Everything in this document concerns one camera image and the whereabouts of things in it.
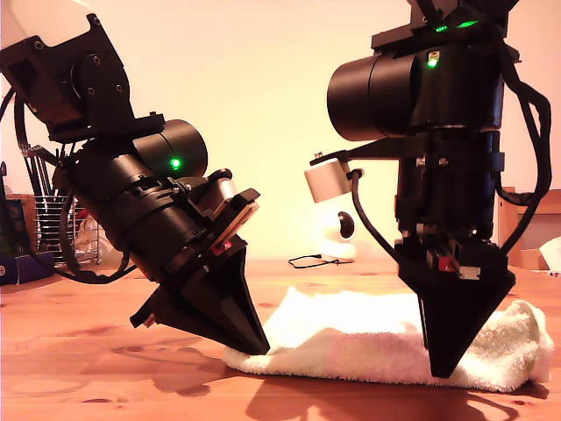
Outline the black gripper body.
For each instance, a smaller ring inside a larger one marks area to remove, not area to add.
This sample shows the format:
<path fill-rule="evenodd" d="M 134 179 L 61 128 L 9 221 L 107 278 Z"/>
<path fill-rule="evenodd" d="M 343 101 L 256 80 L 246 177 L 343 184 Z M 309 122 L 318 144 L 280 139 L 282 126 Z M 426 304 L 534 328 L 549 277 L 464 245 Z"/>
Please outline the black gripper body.
<path fill-rule="evenodd" d="M 257 190 L 246 189 L 205 207 L 184 187 L 135 186 L 103 196 L 103 227 L 146 278 L 176 291 L 219 268 L 220 255 L 241 239 L 239 227 L 257 210 L 258 197 Z M 153 294 L 131 323 L 157 323 Z"/>
<path fill-rule="evenodd" d="M 395 213 L 402 239 L 395 250 L 414 268 L 463 279 L 503 275 L 507 257 L 490 241 L 493 207 L 489 172 L 401 168 Z"/>

